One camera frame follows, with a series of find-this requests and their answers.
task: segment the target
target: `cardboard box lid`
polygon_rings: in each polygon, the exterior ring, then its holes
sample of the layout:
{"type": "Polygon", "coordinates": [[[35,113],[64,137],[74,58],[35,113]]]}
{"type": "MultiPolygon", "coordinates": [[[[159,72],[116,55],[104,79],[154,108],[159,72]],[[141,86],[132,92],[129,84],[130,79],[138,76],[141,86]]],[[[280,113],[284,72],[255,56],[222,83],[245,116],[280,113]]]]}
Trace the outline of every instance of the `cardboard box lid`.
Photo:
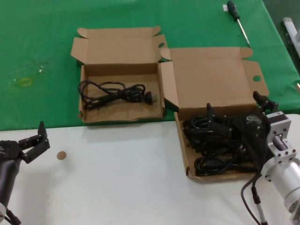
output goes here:
{"type": "Polygon", "coordinates": [[[75,37],[71,55],[85,64],[157,63],[167,48],[160,27],[84,29],[75,37]]]}
{"type": "Polygon", "coordinates": [[[239,47],[162,49],[171,60],[161,64],[165,98],[179,109],[255,104],[253,91],[269,91],[259,64],[244,59],[252,54],[239,47]]]}

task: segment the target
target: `black cord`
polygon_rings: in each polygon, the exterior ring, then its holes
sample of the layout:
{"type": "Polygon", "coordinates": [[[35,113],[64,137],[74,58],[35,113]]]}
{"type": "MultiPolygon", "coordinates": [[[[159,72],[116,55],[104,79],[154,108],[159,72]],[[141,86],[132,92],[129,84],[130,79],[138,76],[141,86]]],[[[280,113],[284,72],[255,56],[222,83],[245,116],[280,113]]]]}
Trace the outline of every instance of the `black cord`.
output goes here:
{"type": "Polygon", "coordinates": [[[8,217],[4,217],[4,219],[5,219],[6,221],[8,221],[11,225],[13,225],[12,222],[11,222],[11,220],[10,220],[8,217]]]}
{"type": "Polygon", "coordinates": [[[242,201],[244,202],[244,205],[246,207],[246,209],[248,210],[249,214],[252,216],[252,218],[255,220],[255,222],[258,224],[258,225],[261,225],[261,223],[258,221],[258,219],[256,219],[256,217],[254,216],[254,214],[252,213],[251,209],[249,208],[246,200],[245,200],[245,197],[244,197],[244,190],[252,183],[254,182],[255,180],[257,180],[258,178],[260,177],[260,172],[256,173],[255,176],[253,178],[251,178],[241,189],[240,191],[240,196],[242,198],[242,201]]]}
{"type": "Polygon", "coordinates": [[[145,102],[149,105],[152,104],[152,94],[150,91],[145,92],[146,87],[143,84],[135,84],[128,88],[126,88],[125,84],[121,82],[104,82],[97,84],[93,81],[81,81],[78,85],[78,92],[81,95],[81,99],[84,102],[85,109],[95,109],[100,108],[107,103],[110,103],[117,99],[123,99],[128,102],[145,102]],[[104,85],[107,84],[117,84],[120,85],[121,88],[105,88],[104,85]],[[94,85],[107,95],[91,97],[85,93],[86,88],[89,85],[94,85]]]}
{"type": "Polygon", "coordinates": [[[11,225],[20,225],[21,224],[21,221],[19,220],[18,217],[16,217],[12,211],[10,211],[8,208],[6,208],[6,215],[8,216],[8,219],[9,219],[9,223],[11,225]]]}
{"type": "Polygon", "coordinates": [[[262,174],[260,174],[252,183],[252,187],[255,187],[257,180],[262,176],[262,174]]]}
{"type": "Polygon", "coordinates": [[[208,119],[205,116],[194,116],[185,121],[183,126],[183,132],[191,147],[202,154],[202,157],[197,158],[194,162],[197,176],[212,176],[228,170],[244,173],[257,172],[253,166],[242,165],[251,160],[245,154],[240,140],[224,137],[210,130],[208,119]]]}

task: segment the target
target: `cardboard box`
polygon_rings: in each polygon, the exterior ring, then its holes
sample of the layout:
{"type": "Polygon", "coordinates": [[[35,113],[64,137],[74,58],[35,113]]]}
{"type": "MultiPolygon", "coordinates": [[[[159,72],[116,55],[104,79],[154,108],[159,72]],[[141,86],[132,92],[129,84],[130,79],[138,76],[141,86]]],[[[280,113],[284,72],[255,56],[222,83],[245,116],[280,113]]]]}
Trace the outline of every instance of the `cardboard box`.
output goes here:
{"type": "Polygon", "coordinates": [[[234,180],[249,174],[228,172],[223,175],[197,177],[194,161],[201,156],[188,147],[183,121],[197,114],[206,115],[210,103],[221,115],[251,112],[256,109],[252,97],[257,90],[268,89],[257,62],[246,60],[250,48],[178,48],[163,49],[161,64],[165,98],[178,107],[175,114],[186,175],[193,180],[234,180]]]}
{"type": "MultiPolygon", "coordinates": [[[[117,100],[94,110],[85,110],[80,99],[79,111],[84,122],[163,117],[165,105],[158,61],[161,59],[160,50],[167,48],[167,43],[165,36],[159,35],[159,32],[160,27],[78,29],[81,37],[74,38],[71,55],[84,63],[81,81],[121,82],[126,87],[141,83],[155,98],[153,105],[117,100]]],[[[120,88],[113,84],[105,87],[120,88]]],[[[86,94],[92,97],[105,95],[95,86],[89,86],[86,94]]]]}

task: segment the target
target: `white table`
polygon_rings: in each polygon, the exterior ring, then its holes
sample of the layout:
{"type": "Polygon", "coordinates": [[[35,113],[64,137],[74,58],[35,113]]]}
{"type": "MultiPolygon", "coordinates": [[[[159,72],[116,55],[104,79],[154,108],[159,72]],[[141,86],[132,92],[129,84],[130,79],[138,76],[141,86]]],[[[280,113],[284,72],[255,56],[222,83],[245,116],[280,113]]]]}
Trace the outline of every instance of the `white table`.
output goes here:
{"type": "MultiPolygon", "coordinates": [[[[289,141],[299,149],[300,116],[289,117],[289,141]]],[[[36,132],[0,132],[0,138],[36,132]]],[[[185,176],[175,122],[47,132],[51,148],[21,164],[10,199],[23,225],[255,224],[240,198],[245,180],[200,184],[185,176]],[[59,151],[66,159],[56,158],[59,151]]],[[[289,224],[273,184],[260,179],[257,188],[269,224],[289,224]]],[[[257,215],[250,189],[245,194],[257,215]]]]}

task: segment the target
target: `cable connector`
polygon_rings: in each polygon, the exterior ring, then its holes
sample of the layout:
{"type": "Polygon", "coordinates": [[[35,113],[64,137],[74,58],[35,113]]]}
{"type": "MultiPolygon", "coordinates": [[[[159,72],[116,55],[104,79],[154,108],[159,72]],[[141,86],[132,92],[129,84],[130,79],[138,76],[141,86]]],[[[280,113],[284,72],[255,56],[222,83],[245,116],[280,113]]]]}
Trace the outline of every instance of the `cable connector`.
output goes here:
{"type": "Polygon", "coordinates": [[[144,102],[151,105],[153,104],[153,99],[152,99],[152,93],[151,91],[148,91],[145,93],[145,96],[144,96],[144,102]]]}
{"type": "Polygon", "coordinates": [[[254,203],[255,204],[260,204],[261,199],[259,198],[259,195],[257,194],[256,187],[251,187],[251,191],[252,191],[252,194],[253,194],[254,203]]]}
{"type": "Polygon", "coordinates": [[[21,221],[19,220],[18,217],[16,217],[12,211],[10,211],[9,209],[6,208],[6,215],[8,216],[8,218],[11,221],[12,225],[21,225],[21,221]]]}
{"type": "Polygon", "coordinates": [[[261,199],[259,198],[256,187],[251,187],[251,191],[252,191],[252,194],[253,194],[254,203],[257,207],[259,217],[261,219],[261,225],[268,225],[266,217],[264,216],[264,213],[263,213],[263,208],[262,208],[262,205],[261,205],[261,199]]]}

